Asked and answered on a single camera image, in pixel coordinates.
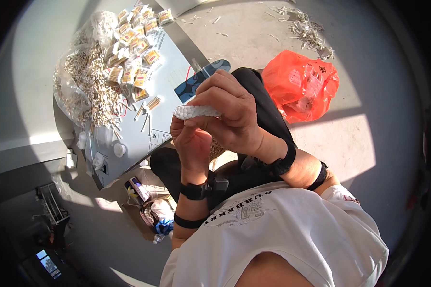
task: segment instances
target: white plastic cap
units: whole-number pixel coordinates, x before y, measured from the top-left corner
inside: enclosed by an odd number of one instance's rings
[[[115,153],[115,155],[117,157],[122,157],[125,152],[126,152],[126,146],[120,144],[120,143],[116,143],[115,146],[113,147],[113,152]]]

